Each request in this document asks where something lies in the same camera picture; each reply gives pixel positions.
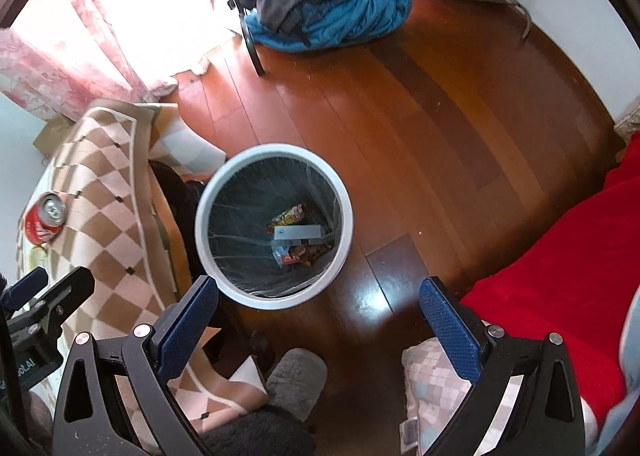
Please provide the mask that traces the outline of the red crushed soda can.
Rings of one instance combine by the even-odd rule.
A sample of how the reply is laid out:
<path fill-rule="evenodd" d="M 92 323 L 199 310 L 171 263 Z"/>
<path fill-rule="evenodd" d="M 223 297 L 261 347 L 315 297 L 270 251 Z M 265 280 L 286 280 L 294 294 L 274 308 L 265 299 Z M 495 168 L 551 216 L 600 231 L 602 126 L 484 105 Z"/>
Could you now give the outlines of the red crushed soda can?
<path fill-rule="evenodd" d="M 66 206 L 53 192 L 43 193 L 24 219 L 26 239 L 32 245 L 42 245 L 54 239 L 62 231 L 67 218 Z"/>

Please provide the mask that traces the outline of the white round trash bin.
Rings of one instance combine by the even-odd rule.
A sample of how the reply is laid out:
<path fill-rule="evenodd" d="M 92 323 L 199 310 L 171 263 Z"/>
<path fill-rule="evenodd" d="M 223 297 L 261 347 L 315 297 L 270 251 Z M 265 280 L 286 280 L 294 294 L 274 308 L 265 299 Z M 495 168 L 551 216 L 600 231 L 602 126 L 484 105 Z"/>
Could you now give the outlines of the white round trash bin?
<path fill-rule="evenodd" d="M 345 184 L 320 156 L 270 143 L 235 155 L 206 185 L 195 218 L 201 263 L 240 305 L 293 308 L 340 274 L 354 234 Z"/>

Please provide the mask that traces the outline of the checkered tablecloth on table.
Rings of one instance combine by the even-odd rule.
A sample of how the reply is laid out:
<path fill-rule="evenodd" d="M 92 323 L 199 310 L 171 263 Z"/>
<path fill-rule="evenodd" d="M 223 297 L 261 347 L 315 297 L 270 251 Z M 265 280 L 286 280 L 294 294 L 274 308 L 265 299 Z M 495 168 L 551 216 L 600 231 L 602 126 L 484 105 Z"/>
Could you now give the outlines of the checkered tablecloth on table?
<path fill-rule="evenodd" d="M 186 181 L 222 164 L 173 104 L 96 101 L 54 152 L 29 206 L 53 192 L 66 222 L 42 245 L 18 233 L 17 272 L 43 267 L 51 287 L 83 267 L 96 282 L 62 325 L 62 365 L 29 390 L 55 454 L 204 455 L 204 432 L 266 403 L 254 362 L 224 377 L 208 361 L 212 319 L 177 378 L 160 381 L 151 356 L 154 324 L 198 279 L 154 170 Z"/>

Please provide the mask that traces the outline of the red blanket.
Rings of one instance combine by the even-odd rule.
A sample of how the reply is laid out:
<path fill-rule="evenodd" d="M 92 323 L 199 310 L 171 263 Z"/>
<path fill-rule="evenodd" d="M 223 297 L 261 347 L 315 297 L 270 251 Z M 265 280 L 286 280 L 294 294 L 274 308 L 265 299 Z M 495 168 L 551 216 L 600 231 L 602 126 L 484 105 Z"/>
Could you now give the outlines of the red blanket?
<path fill-rule="evenodd" d="M 526 253 L 462 298 L 513 337 L 564 338 L 580 396 L 597 422 L 627 394 L 620 337 L 639 287 L 639 139 L 603 189 L 552 225 Z"/>

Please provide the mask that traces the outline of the grey fuzzy slipper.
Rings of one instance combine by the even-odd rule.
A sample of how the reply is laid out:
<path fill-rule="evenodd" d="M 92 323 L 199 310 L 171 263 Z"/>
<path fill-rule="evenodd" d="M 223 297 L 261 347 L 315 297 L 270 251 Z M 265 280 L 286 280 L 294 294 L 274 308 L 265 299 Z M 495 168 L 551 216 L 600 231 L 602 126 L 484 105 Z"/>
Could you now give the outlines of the grey fuzzy slipper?
<path fill-rule="evenodd" d="M 328 380 L 326 363 L 302 348 L 286 352 L 266 381 L 269 404 L 306 421 Z"/>

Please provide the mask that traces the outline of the colourful snack wrappers in bin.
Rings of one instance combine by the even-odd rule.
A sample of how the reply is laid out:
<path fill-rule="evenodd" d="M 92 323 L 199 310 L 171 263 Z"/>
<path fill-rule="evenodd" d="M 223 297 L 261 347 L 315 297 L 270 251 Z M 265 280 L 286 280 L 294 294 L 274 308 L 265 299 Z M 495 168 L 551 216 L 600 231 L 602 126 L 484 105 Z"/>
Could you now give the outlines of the colourful snack wrappers in bin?
<path fill-rule="evenodd" d="M 266 228 L 271 251 L 280 267 L 312 267 L 334 248 L 334 231 L 314 205 L 296 204 L 271 219 Z"/>

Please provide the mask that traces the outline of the brown paper bag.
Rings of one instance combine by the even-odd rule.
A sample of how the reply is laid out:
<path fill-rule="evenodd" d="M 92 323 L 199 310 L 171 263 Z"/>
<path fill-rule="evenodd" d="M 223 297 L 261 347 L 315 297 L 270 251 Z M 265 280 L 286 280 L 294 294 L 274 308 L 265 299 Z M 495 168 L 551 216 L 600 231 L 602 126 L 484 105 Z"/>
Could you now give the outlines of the brown paper bag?
<path fill-rule="evenodd" d="M 58 114 L 47 121 L 32 145 L 35 146 L 43 157 L 50 157 L 74 125 L 73 120 L 70 120 L 62 114 Z"/>

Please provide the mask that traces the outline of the grey flat box in bin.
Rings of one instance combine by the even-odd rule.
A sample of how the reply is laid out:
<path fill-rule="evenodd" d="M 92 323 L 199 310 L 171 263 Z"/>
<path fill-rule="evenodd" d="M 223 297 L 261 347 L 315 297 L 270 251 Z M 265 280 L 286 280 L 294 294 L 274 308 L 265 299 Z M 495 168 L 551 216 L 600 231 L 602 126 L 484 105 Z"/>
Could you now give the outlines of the grey flat box in bin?
<path fill-rule="evenodd" d="M 273 229 L 272 240 L 277 245 L 297 246 L 316 245 L 324 239 L 324 230 L 320 224 L 277 225 Z"/>

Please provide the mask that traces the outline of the pink floral curtain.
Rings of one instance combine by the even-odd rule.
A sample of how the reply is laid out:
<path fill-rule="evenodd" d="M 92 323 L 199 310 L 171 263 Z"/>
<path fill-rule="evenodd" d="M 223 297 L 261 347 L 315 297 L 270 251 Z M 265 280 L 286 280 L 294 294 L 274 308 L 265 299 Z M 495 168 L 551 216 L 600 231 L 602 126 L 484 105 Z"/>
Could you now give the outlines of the pink floral curtain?
<path fill-rule="evenodd" d="M 1 33 L 1 92 L 43 120 L 93 99 L 155 102 L 204 75 L 226 0 L 29 0 Z"/>

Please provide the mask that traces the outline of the black metal rack stand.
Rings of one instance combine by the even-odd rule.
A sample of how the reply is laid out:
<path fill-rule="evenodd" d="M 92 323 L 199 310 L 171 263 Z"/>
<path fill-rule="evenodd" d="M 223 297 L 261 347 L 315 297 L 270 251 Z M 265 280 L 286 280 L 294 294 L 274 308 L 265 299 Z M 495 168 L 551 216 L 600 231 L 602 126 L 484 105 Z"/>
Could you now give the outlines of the black metal rack stand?
<path fill-rule="evenodd" d="M 250 56 L 250 62 L 252 62 L 257 76 L 262 77 L 265 75 L 265 70 L 264 70 L 264 67 L 262 66 L 262 61 L 259 59 L 256 47 L 255 47 L 253 35 L 250 32 L 250 29 L 248 28 L 248 26 L 246 25 L 245 19 L 247 16 L 247 12 L 243 7 L 243 5 L 241 4 L 240 0 L 232 0 L 232 5 L 233 5 L 233 8 L 235 8 L 235 10 L 239 13 L 241 34 L 242 34 L 243 42 L 245 44 L 248 55 Z"/>

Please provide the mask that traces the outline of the blue jacket clothes pile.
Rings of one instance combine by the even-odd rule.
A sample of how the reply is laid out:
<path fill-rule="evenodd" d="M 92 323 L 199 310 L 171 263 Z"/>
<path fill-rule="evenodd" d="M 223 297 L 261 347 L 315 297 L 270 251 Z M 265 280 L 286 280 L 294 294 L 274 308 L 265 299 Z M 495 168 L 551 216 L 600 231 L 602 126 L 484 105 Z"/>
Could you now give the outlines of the blue jacket clothes pile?
<path fill-rule="evenodd" d="M 238 0 L 258 44 L 302 53 L 363 44 L 396 31 L 412 0 Z"/>

